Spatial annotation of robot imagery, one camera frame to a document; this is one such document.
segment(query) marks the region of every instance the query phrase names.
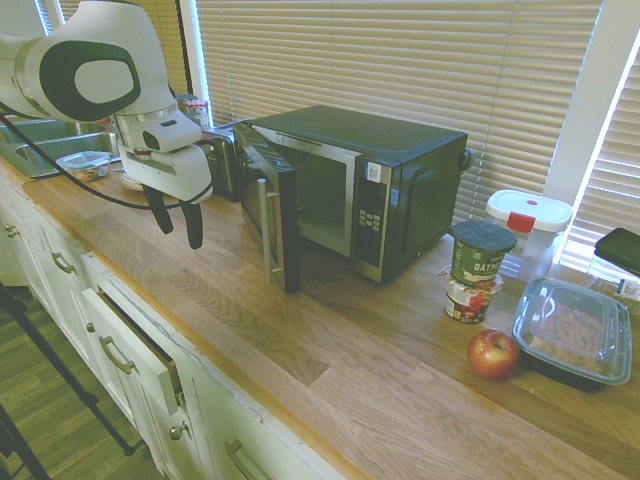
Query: apple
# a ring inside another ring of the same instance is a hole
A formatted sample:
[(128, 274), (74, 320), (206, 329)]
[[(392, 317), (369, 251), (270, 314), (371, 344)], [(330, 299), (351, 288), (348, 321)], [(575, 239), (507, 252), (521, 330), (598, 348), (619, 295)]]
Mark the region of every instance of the apple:
[(516, 368), (520, 349), (500, 330), (484, 330), (469, 342), (467, 360), (474, 372), (494, 382), (504, 380)]

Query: microwave keypad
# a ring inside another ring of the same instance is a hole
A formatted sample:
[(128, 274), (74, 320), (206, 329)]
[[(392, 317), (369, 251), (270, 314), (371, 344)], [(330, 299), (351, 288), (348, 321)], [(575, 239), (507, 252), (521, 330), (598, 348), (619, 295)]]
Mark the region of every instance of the microwave keypad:
[(358, 179), (354, 255), (378, 267), (382, 247), (386, 185)]

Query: sink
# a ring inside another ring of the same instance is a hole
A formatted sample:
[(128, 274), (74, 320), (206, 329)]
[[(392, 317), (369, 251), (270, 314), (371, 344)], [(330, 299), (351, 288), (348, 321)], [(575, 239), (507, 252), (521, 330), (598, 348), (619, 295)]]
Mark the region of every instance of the sink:
[[(34, 120), (14, 125), (53, 160), (85, 151), (109, 152), (112, 162), (120, 160), (117, 137), (110, 126), (59, 120)], [(0, 127), (0, 156), (31, 178), (59, 174), (33, 148), (4, 126)]]
[[(90, 133), (80, 137), (59, 138), (48, 142), (36, 142), (36, 145), (53, 160), (86, 151), (109, 152), (111, 153), (112, 162), (120, 160), (118, 141), (116, 134), (113, 132)], [(15, 157), (15, 160), (12, 158), (7, 158), (7, 160), (22, 173), (25, 173), (25, 170), (27, 170), (28, 173), (26, 174), (32, 178), (51, 176), (58, 173), (57, 170), (51, 167), (43, 157), (28, 145), (17, 146), (12, 157)]]
[[(69, 123), (61, 120), (32, 120), (14, 125), (34, 143), (105, 130), (105, 127), (98, 123)], [(0, 142), (24, 143), (4, 125), (0, 126)]]

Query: cabinet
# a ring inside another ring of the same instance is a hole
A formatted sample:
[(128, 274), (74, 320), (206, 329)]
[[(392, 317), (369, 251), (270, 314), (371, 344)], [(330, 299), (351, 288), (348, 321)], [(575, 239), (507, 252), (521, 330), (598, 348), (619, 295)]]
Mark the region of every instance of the cabinet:
[(172, 480), (207, 478), (171, 349), (162, 348), (149, 320), (88, 258), (95, 288), (86, 289), (91, 344), (101, 357), (106, 387), (145, 440), (156, 466)]
[(80, 260), (82, 248), (12, 186), (5, 189), (4, 198), (8, 225), (14, 227), (12, 240), (32, 291), (96, 373), (79, 307), (81, 292), (88, 286)]
[(20, 194), (14, 190), (13, 185), (0, 179), (2, 197), (0, 204), (2, 214), (8, 229), (6, 233), (10, 235), (15, 252), (18, 256), (20, 267), (29, 284), (31, 292), (40, 301), (42, 306), (49, 312), (53, 312), (51, 294), (46, 287), (45, 275), (36, 261), (38, 246), (32, 232), (26, 225), (28, 217), (24, 217), (24, 205), (26, 201), (21, 199)]
[(172, 480), (344, 480), (0, 178), (26, 281)]
[(12, 241), (13, 229), (6, 221), (3, 210), (0, 204), (0, 282), (5, 287), (27, 286), (28, 282)]

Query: window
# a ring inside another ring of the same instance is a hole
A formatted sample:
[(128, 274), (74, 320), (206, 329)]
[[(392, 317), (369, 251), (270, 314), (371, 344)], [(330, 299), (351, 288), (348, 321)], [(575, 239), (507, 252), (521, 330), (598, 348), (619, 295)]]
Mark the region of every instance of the window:
[[(80, 0), (60, 0), (59, 3), (64, 19), (68, 20), (77, 10)], [(131, 3), (144, 8), (153, 23), (173, 90), (176, 94), (191, 92), (191, 79), (186, 68), (182, 40), (180, 7), (176, 0), (132, 0)]]
[(560, 263), (586, 270), (595, 242), (616, 227), (640, 235), (640, 55), (617, 102)]
[(454, 221), (541, 193), (599, 0), (196, 0), (214, 123), (323, 103), (469, 133)]
[(49, 10), (47, 10), (47, 6), (44, 3), (44, 0), (34, 0), (36, 4), (36, 8), (38, 9), (38, 15), (40, 16), (40, 21), (42, 22), (42, 28), (44, 29), (45, 35), (49, 35), (53, 31), (53, 25), (51, 24), (51, 19), (49, 18)]

